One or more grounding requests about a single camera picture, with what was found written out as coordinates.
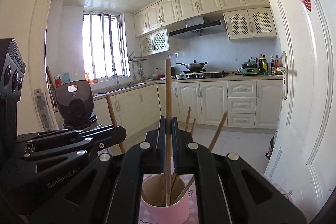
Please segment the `wooden chopstick six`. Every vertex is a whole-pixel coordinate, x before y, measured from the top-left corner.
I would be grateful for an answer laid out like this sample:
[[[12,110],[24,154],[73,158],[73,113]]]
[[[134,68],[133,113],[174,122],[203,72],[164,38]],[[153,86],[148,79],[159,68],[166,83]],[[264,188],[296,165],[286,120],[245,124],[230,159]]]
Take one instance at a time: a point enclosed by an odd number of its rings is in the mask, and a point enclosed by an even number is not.
[[[178,185],[179,179],[180,179],[180,175],[177,173],[173,173],[172,184],[171,184],[171,194],[175,191]]]

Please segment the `wooden chopstick five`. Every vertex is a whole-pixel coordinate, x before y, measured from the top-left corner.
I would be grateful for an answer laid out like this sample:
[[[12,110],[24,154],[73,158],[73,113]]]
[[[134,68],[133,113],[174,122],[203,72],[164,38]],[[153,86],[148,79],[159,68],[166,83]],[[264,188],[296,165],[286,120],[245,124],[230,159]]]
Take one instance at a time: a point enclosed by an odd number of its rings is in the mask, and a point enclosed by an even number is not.
[[[223,114],[223,116],[222,116],[221,122],[220,122],[220,124],[217,127],[215,135],[214,135],[214,137],[213,137],[213,139],[212,139],[212,141],[211,141],[211,143],[210,143],[210,145],[208,147],[208,149],[209,149],[210,152],[213,151],[213,148],[215,147],[216,142],[219,139],[219,136],[221,134],[221,131],[222,131],[222,128],[223,128],[223,126],[225,124],[227,116],[228,116],[228,112],[225,111],[224,114]],[[180,198],[182,198],[185,195],[185,193],[188,191],[188,189],[190,188],[190,186],[192,186],[192,184],[194,183],[194,181],[195,181],[195,176],[193,175],[191,177],[191,179],[189,180],[189,182],[186,184],[186,186],[183,188],[183,190],[180,192],[180,194],[177,196],[177,198],[175,199],[175,201],[179,200]]]

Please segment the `wooden chopstick four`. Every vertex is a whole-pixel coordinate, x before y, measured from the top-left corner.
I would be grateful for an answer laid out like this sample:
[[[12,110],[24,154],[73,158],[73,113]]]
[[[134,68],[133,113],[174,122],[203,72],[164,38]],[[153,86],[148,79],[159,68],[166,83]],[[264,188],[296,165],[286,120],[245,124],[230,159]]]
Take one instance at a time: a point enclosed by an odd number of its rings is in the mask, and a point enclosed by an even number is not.
[[[193,123],[192,123],[192,126],[191,126],[191,130],[190,130],[190,134],[191,134],[191,136],[192,136],[193,133],[194,133],[194,128],[195,128],[196,121],[197,121],[197,119],[194,118]]]

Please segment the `wooden chopstick three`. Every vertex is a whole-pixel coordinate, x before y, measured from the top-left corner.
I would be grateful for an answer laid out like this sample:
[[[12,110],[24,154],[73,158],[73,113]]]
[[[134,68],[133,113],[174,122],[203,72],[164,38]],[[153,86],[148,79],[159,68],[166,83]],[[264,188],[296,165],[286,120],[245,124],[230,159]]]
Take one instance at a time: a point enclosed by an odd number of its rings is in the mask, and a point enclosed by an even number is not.
[[[185,131],[187,131],[189,127],[190,115],[191,115],[191,107],[188,108],[187,117],[185,121],[185,128],[184,128]]]

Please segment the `kitchen window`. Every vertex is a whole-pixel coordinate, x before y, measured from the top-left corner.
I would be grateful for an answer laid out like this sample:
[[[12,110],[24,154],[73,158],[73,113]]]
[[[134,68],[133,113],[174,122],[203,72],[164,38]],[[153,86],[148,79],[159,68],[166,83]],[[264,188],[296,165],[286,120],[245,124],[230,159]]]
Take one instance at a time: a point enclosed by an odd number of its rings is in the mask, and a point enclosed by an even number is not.
[[[122,17],[104,12],[84,12],[82,48],[85,77],[91,83],[126,77],[126,42]]]

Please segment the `door strike plate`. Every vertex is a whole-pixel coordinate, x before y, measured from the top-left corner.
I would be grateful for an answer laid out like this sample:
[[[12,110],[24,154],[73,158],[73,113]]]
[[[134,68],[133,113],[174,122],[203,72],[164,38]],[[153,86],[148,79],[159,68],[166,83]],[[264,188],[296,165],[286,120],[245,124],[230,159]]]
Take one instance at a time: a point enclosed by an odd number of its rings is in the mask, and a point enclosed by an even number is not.
[[[34,96],[35,96],[35,101],[37,105],[37,110],[38,110],[44,130],[52,131],[54,129],[54,122],[51,118],[46,93],[41,92],[40,89],[35,89]]]

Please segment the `pink cylindrical cup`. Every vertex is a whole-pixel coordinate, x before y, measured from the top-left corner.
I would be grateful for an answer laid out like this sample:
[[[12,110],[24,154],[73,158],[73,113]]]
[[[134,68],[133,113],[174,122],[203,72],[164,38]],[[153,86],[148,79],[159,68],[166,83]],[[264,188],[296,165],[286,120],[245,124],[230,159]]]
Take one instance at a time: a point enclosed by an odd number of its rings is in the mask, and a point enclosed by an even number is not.
[[[189,218],[189,197],[187,192],[178,199],[186,186],[185,180],[180,178],[176,189],[170,194],[171,204],[165,203],[163,197],[163,174],[150,175],[143,180],[141,201],[145,209],[156,223],[184,223]]]

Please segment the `sink faucet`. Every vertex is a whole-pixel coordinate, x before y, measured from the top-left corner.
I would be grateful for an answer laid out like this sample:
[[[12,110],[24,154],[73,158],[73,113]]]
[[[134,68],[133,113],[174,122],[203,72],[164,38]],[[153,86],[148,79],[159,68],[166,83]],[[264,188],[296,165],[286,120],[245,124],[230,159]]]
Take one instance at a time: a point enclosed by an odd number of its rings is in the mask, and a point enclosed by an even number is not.
[[[117,70],[115,67],[112,68],[113,76],[112,78],[116,80],[116,89],[120,88],[120,82],[119,82],[119,75],[117,74]]]

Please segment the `black kettle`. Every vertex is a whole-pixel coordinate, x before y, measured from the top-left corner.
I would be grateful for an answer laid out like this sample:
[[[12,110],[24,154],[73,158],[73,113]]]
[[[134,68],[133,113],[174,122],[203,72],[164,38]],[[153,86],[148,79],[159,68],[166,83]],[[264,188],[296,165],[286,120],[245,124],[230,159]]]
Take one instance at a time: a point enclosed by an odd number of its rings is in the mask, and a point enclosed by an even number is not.
[[[171,75],[172,75],[173,77],[176,76],[175,67],[171,67]]]

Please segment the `gas stove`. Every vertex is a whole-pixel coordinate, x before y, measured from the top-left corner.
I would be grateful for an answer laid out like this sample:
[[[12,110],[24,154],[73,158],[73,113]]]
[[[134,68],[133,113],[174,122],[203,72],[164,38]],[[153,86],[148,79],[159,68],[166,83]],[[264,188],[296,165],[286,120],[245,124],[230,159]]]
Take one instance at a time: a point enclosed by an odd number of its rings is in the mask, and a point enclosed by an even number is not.
[[[194,79],[214,79],[214,78],[223,78],[226,77],[228,73],[225,71],[183,71],[179,75],[176,75],[177,80],[194,80]]]

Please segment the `black wok with lid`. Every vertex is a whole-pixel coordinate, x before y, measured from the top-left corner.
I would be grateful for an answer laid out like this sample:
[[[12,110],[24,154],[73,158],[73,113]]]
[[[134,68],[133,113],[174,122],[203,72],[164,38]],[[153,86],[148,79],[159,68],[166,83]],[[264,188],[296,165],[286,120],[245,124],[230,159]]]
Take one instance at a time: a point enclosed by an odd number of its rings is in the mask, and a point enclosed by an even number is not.
[[[185,66],[191,72],[198,72],[201,71],[208,62],[204,63],[197,63],[195,60],[192,63],[184,64],[184,63],[177,63],[177,65]]]

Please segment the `green bottle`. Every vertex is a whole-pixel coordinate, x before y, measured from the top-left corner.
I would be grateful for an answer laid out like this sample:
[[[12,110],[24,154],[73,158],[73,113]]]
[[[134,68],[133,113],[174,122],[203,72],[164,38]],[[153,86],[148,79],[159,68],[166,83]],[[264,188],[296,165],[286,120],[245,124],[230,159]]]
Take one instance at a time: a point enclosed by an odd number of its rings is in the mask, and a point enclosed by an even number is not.
[[[266,59],[265,55],[262,56],[262,72],[263,75],[268,75],[268,60]]]

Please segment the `dark sauce bottle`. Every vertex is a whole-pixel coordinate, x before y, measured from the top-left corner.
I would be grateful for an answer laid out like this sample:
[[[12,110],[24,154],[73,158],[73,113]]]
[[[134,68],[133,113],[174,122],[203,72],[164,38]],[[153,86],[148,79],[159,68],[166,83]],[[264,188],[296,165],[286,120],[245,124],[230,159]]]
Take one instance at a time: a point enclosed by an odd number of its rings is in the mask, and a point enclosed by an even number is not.
[[[271,75],[275,76],[276,72],[275,72],[275,64],[274,64],[273,55],[271,56],[271,59],[270,59],[270,68],[271,68]]]

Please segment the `black range hood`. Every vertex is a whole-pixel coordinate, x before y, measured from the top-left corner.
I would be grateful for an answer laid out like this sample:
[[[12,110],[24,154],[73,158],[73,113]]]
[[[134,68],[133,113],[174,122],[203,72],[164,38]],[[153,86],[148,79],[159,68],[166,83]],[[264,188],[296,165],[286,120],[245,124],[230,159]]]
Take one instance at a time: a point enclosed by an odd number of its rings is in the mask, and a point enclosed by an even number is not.
[[[194,24],[168,33],[169,38],[190,39],[227,32],[223,19]]]

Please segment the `wall utensil rack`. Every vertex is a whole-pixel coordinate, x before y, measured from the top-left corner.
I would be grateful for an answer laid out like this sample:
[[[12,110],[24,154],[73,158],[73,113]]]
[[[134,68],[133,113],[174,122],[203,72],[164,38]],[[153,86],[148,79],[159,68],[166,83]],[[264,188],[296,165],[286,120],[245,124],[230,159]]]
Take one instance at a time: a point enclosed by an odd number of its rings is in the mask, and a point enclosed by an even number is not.
[[[129,63],[131,63],[131,68],[133,71],[133,80],[137,80],[137,75],[139,75],[139,79],[144,81],[146,79],[142,63],[147,61],[147,58],[145,57],[136,57],[135,53],[132,52],[128,57],[127,60]]]

